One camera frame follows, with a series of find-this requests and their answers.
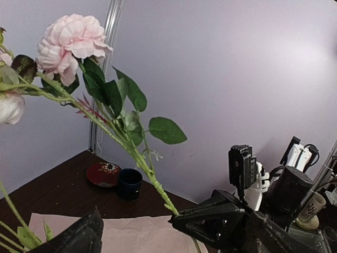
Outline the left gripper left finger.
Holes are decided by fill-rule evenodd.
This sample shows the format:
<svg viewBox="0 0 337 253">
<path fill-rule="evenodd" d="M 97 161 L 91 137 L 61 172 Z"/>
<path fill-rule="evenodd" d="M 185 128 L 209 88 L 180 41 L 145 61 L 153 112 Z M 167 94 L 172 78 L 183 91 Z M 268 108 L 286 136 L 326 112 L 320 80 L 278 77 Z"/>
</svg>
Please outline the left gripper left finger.
<svg viewBox="0 0 337 253">
<path fill-rule="evenodd" d="M 55 238 L 32 249 L 34 253 L 100 253 L 104 222 L 97 209 L 88 213 Z"/>
</svg>

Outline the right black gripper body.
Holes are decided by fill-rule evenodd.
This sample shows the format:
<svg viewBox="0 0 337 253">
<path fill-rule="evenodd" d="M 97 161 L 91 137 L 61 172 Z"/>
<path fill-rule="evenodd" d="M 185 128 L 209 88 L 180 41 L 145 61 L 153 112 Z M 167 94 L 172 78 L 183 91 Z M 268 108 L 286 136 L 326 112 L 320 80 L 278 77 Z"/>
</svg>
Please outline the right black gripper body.
<svg viewBox="0 0 337 253">
<path fill-rule="evenodd" d="M 244 190 L 244 200 L 254 211 L 265 214 L 283 229 L 290 226 L 300 212 L 301 202 L 313 186 L 313 181 L 300 170 L 279 166 L 264 179 Z"/>
</svg>

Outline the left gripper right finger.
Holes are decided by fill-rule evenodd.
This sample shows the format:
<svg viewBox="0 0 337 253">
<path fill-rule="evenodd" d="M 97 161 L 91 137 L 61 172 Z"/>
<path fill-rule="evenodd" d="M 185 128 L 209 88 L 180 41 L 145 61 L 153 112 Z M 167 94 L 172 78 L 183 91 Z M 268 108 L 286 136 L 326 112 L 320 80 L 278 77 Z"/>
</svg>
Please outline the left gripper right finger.
<svg viewBox="0 0 337 253">
<path fill-rule="evenodd" d="M 245 252 L 331 252 L 322 232 L 306 232 L 296 228 L 285 231 L 260 212 L 247 220 Z"/>
</svg>

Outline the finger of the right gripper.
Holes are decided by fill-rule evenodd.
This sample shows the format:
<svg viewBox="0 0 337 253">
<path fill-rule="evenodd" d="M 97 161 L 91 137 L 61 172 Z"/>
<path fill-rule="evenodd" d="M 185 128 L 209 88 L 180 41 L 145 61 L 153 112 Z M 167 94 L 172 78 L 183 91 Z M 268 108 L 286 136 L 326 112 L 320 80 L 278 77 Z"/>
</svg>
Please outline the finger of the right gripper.
<svg viewBox="0 0 337 253">
<path fill-rule="evenodd" d="M 239 199 L 223 190 L 214 190 L 207 200 L 171 218 L 177 229 L 211 229 L 226 224 L 236 225 L 245 214 Z"/>
<path fill-rule="evenodd" d="M 220 252 L 242 252 L 247 239 L 240 224 L 229 221 L 188 222 L 181 231 Z"/>
</svg>

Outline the pink wrapping paper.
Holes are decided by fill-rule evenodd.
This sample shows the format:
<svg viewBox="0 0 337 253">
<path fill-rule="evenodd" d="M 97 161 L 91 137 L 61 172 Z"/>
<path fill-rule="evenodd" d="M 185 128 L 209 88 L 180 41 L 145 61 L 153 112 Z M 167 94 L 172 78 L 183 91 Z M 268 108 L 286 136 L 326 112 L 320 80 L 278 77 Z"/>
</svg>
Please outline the pink wrapping paper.
<svg viewBox="0 0 337 253">
<path fill-rule="evenodd" d="M 104 219 L 102 252 L 123 253 L 188 253 L 197 252 L 190 236 L 174 229 L 170 216 Z M 43 242 L 46 241 L 44 223 L 57 236 L 78 217 L 33 213 L 29 228 Z"/>
</svg>

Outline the lilac carnation flower stem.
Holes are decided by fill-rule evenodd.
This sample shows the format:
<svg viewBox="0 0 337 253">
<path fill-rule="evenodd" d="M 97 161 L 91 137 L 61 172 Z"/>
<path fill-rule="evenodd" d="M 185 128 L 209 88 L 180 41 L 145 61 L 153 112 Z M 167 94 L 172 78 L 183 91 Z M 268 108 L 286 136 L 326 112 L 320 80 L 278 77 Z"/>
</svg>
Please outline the lilac carnation flower stem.
<svg viewBox="0 0 337 253">
<path fill-rule="evenodd" d="M 143 126 L 147 98 L 136 82 L 120 70 L 107 80 L 101 63 L 113 52 L 105 30 L 94 16 L 65 15 L 49 25 L 37 45 L 35 59 L 1 46 L 1 124 L 16 124 L 23 116 L 26 96 L 42 96 L 71 106 L 116 141 L 142 169 L 164 200 L 178 210 L 155 176 L 148 134 L 165 144 L 187 140 L 183 130 L 162 116 Z"/>
</svg>

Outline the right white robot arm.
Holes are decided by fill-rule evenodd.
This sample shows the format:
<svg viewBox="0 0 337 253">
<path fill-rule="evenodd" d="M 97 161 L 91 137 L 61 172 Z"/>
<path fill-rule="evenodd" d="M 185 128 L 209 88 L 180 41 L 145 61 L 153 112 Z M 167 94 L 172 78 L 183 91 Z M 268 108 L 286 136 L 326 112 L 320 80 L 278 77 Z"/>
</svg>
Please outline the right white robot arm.
<svg viewBox="0 0 337 253">
<path fill-rule="evenodd" d="M 229 153 L 234 193 L 214 190 L 209 199 L 173 216 L 173 228 L 220 252 L 313 252 L 289 233 L 313 187 L 306 174 L 319 152 L 293 137 L 280 165 L 271 172 L 250 145 Z"/>
</svg>

